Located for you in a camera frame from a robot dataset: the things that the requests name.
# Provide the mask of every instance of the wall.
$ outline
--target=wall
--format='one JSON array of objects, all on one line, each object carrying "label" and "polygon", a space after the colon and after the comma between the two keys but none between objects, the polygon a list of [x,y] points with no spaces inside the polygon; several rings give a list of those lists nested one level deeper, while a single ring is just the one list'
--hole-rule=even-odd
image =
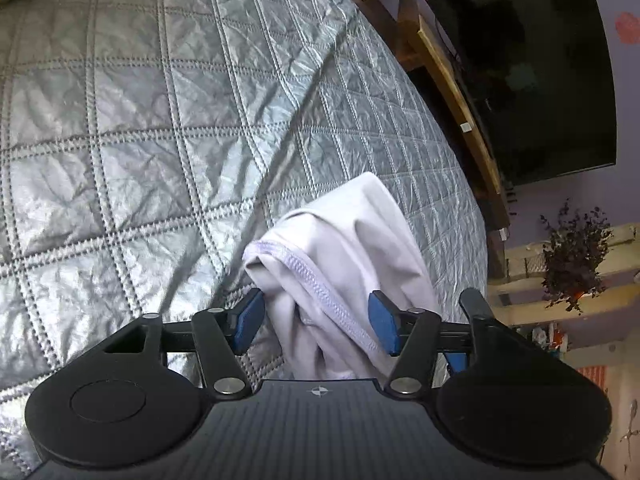
[{"label": "wall", "polygon": [[[393,16],[397,15],[398,0],[381,1]],[[581,208],[601,207],[613,225],[640,220],[640,44],[622,43],[616,31],[616,19],[622,12],[640,18],[640,0],[597,1],[607,35],[616,92],[616,165],[517,188],[518,202],[511,208],[517,216],[512,217],[507,247],[544,239],[545,233],[538,222],[540,214],[554,217],[568,197]],[[418,2],[427,18],[432,19],[424,0]]]},{"label": "wall", "polygon": [[564,362],[573,368],[624,364],[625,341],[612,341],[606,344],[569,350],[565,355]]},{"label": "wall", "polygon": [[624,339],[634,328],[640,327],[640,298],[606,314],[564,320],[560,327],[570,334],[569,339],[577,348]]}]

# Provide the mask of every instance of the potted plant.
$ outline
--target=potted plant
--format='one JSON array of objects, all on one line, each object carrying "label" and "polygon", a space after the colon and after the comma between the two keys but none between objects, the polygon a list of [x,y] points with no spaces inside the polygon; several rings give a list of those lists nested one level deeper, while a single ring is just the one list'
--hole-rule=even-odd
[{"label": "potted plant", "polygon": [[543,246],[545,257],[545,297],[551,301],[547,307],[565,301],[568,312],[582,313],[578,300],[585,294],[596,296],[605,290],[598,266],[609,252],[611,236],[606,215],[595,207],[580,214],[569,213],[569,199],[558,212],[558,225],[553,226],[544,215],[542,223],[549,234]]}]

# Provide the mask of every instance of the white cloth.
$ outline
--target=white cloth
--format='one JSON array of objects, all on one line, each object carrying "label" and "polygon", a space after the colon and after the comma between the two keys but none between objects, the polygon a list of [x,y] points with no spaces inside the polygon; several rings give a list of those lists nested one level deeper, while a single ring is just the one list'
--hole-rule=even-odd
[{"label": "white cloth", "polygon": [[414,236],[372,173],[289,212],[243,259],[297,380],[385,380],[395,359],[369,323],[373,290],[440,313]]}]

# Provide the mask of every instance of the television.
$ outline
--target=television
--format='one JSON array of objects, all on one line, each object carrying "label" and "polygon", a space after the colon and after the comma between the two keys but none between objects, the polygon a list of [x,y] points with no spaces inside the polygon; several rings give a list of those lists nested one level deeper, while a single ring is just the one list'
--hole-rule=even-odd
[{"label": "television", "polygon": [[426,0],[513,185],[616,162],[616,104],[596,0]]}]

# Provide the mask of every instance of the bed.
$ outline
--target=bed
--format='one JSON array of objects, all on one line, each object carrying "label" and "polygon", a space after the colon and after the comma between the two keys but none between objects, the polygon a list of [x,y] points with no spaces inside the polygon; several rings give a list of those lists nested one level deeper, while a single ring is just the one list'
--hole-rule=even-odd
[{"label": "bed", "polygon": [[[447,319],[486,285],[462,170],[350,0],[11,0],[0,95],[2,478],[39,463],[37,384],[143,312],[231,306],[245,245],[364,171]],[[287,373],[268,323],[241,362],[254,384]]]}]

